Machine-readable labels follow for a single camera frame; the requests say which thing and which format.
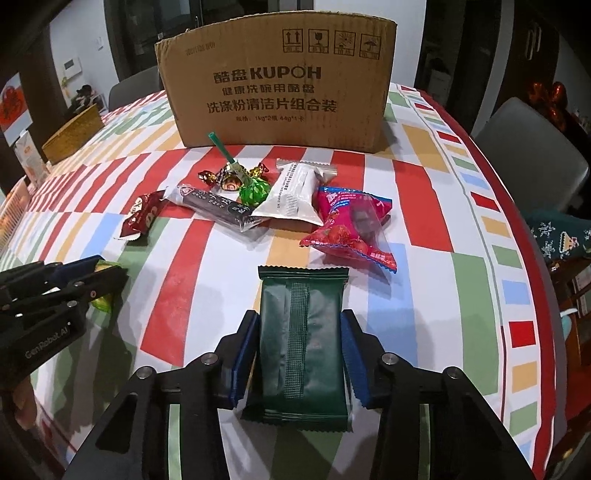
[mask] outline red candy wrapper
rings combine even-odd
[[[137,197],[127,217],[123,220],[119,238],[122,240],[137,240],[140,236],[148,233],[152,222],[164,205],[163,195],[164,191],[160,190],[159,192]]]
[[[396,273],[396,260],[381,225],[392,200],[359,190],[320,187],[317,203],[324,225],[303,238],[301,247],[336,257],[362,257]]]

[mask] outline green candy wrapper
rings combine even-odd
[[[118,264],[116,262],[108,262],[107,260],[99,260],[96,264],[95,272],[98,272],[100,270],[104,270],[105,268],[109,268],[113,265],[121,266],[120,264]],[[94,308],[96,308],[97,310],[100,310],[102,312],[111,313],[112,304],[113,304],[113,295],[111,295],[109,293],[108,295],[105,295],[104,297],[92,300],[90,302],[90,304]]]
[[[261,337],[242,418],[350,429],[339,316],[348,268],[259,267]]]
[[[249,207],[257,207],[267,199],[271,191],[269,182],[261,178],[250,178],[249,185],[242,185],[238,190],[240,202]]]

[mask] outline door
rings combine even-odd
[[[534,82],[550,88],[557,62],[558,32],[525,0],[515,0],[513,37],[494,111],[511,97],[527,103]]]

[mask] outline red stripe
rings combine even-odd
[[[121,165],[124,160],[125,160],[124,158],[118,158],[117,160],[112,160],[109,162],[109,164],[107,165],[107,168],[104,169],[100,173],[100,175],[97,176],[97,178],[95,178],[95,180],[94,180],[94,182],[92,182],[92,185],[90,186],[90,188],[87,190],[87,192],[84,194],[84,196],[80,199],[80,201],[78,202],[78,205],[76,205],[76,207],[74,208],[75,212],[84,212],[85,211],[86,207],[88,207],[88,204],[94,198],[94,196],[99,191],[99,189],[103,185],[105,185],[105,182],[107,181],[107,178],[109,177],[109,175],[111,175],[111,173],[113,173],[114,169],[116,169],[119,165]]]
[[[337,169],[337,176],[330,182],[331,187],[363,190],[365,155],[335,150],[330,164]]]
[[[69,172],[64,175],[60,181],[56,184],[56,186],[51,190],[50,193],[47,193],[46,200],[39,206],[39,211],[44,212],[45,210],[49,209],[49,206],[57,199],[60,198],[60,193],[63,191],[64,185],[74,176],[74,172]]]
[[[36,208],[41,205],[46,199],[46,193],[49,193],[52,188],[56,185],[57,182],[61,180],[61,176],[54,177],[52,179],[47,180],[39,190],[35,192],[33,196],[32,202],[29,204],[28,210],[30,212],[35,212]]]
[[[400,209],[411,245],[453,252],[431,180],[422,166],[393,160]]]
[[[62,227],[64,226],[70,215],[70,212],[62,213],[60,215],[60,219],[54,225],[53,230],[51,231],[51,235],[49,236],[47,242],[45,242],[45,245],[43,246],[41,255],[39,255],[39,260],[45,260],[47,254],[49,253],[49,250],[51,250],[51,247],[55,243],[57,236],[60,234]]]
[[[555,297],[549,299],[546,296],[542,275],[546,277],[548,282],[550,282],[550,278],[547,271],[540,270],[536,259],[536,253],[531,243],[531,232],[527,229],[519,210],[515,206],[509,193],[505,190],[505,187],[497,177],[495,171],[488,163],[488,160],[482,155],[480,150],[478,150],[466,131],[443,109],[443,107],[435,102],[428,94],[423,92],[422,95],[423,98],[425,98],[425,100],[437,110],[441,118],[443,118],[443,121],[448,124],[458,137],[462,139],[464,145],[467,146],[476,165],[478,165],[493,192],[495,192],[495,197],[509,221],[511,231],[513,231],[515,237],[515,242],[523,257],[525,270],[530,281],[531,294],[534,299],[538,338],[540,340],[541,422],[538,435],[535,438],[532,470],[538,480],[543,480],[545,462],[552,447],[552,418],[556,413],[556,385],[554,383],[556,366],[554,364],[554,335],[552,332],[552,321],[550,319],[549,301],[551,301],[555,307],[557,307],[557,305]]]
[[[242,151],[244,145],[227,145],[226,148],[230,152],[231,156],[236,157],[236,155]],[[201,190],[210,190],[211,187],[206,185],[199,178],[199,172],[203,170],[209,170],[215,173],[225,164],[226,158],[217,148],[212,147],[201,158],[201,160],[197,161],[195,165],[191,167],[189,173],[187,173],[185,178],[182,179],[178,184],[180,185],[182,183],[187,183]],[[160,216],[168,218],[191,218],[193,216],[193,211],[169,202],[164,206],[162,212],[160,212]]]
[[[189,148],[179,148],[178,150],[169,150],[162,154],[162,156],[156,160],[154,165],[146,172],[144,179],[135,188],[131,194],[125,206],[121,209],[121,213],[126,214],[135,202],[135,199],[140,195],[146,193],[155,192],[160,184],[166,180],[170,170],[181,161],[181,159],[187,154]]]
[[[414,104],[415,107],[420,108],[421,110],[433,110],[432,108],[429,108],[428,106],[425,105],[421,105],[420,103],[415,103]]]
[[[511,346],[519,348],[520,346],[535,345],[534,322],[509,322],[509,332],[511,334]]]
[[[493,199],[483,197],[482,195],[478,195],[474,192],[470,192],[470,195],[472,195],[474,203],[476,203],[479,207],[488,208],[489,210],[496,210],[497,212],[500,212],[499,206]]]
[[[121,187],[125,184],[131,173],[145,160],[149,153],[142,153],[123,171],[119,174],[114,184],[108,188],[103,194],[98,203],[92,209],[93,213],[104,213],[106,208],[111,203],[111,200],[115,197]]]
[[[141,349],[177,367],[184,348],[197,275],[214,222],[193,220],[166,273]]]
[[[448,142],[462,143],[458,137],[445,132],[440,132],[439,130],[437,130],[437,135],[439,135],[439,138],[447,140]]]
[[[74,172],[74,175],[72,175],[70,177],[70,180],[67,181],[67,183],[61,188],[60,191],[60,195],[56,195],[56,197],[54,198],[53,202],[49,205],[48,210],[51,210],[52,212],[56,209],[56,207],[58,206],[58,204],[60,203],[60,200],[62,200],[62,195],[68,191],[68,189],[74,185],[74,182],[80,177],[80,175],[82,175],[82,173],[86,170],[86,165],[81,165],[78,170],[76,170]]]
[[[98,167],[99,167],[98,165],[94,165],[91,168],[89,168],[89,169],[86,170],[86,173],[82,176],[82,178],[80,178],[80,180],[76,183],[76,185],[74,186],[74,188],[72,188],[70,194],[57,206],[57,211],[58,212],[63,212],[66,208],[68,208],[68,206],[70,205],[70,202],[72,201],[72,198],[74,198],[74,195],[78,192],[78,190],[84,184],[84,182],[86,181],[86,179],[88,177],[90,177],[90,175],[92,175],[92,173]]]

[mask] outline chair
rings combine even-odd
[[[510,98],[475,138],[522,211],[564,212],[589,176],[568,139],[518,98]]]
[[[162,79],[158,67],[150,67],[119,82],[109,92],[109,111],[143,98],[150,93],[163,90]]]

